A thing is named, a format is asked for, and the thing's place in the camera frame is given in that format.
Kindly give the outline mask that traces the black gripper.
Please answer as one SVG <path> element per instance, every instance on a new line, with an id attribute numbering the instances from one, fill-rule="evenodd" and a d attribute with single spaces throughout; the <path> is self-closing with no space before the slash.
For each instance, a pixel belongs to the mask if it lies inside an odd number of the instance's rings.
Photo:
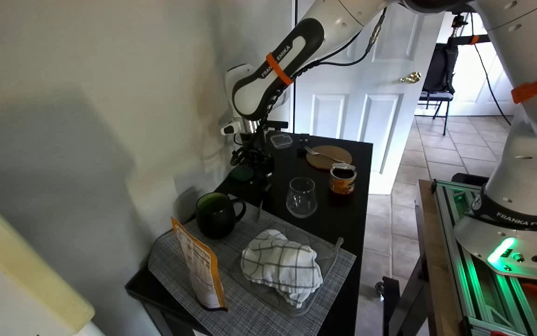
<path id="1" fill-rule="evenodd" d="M 245 134 L 243 144 L 232 153 L 232 175 L 251 185 L 266 183 L 275 170 L 275 157 L 267 149 L 267 134 L 286 127 L 288 121 L 262 119 L 253 134 Z"/>

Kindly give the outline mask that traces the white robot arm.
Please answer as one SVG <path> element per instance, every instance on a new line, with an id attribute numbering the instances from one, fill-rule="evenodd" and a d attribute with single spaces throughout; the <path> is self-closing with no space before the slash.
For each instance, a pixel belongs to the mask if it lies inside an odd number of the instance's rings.
<path id="1" fill-rule="evenodd" d="M 537 0 L 316 0 L 264 63 L 232 84 L 232 106 L 247 119 L 267 117 L 310 61 L 344 47 L 394 2 L 422 13 L 467 4 L 480 13 L 523 112 L 454 235 L 493 271 L 537 280 Z"/>

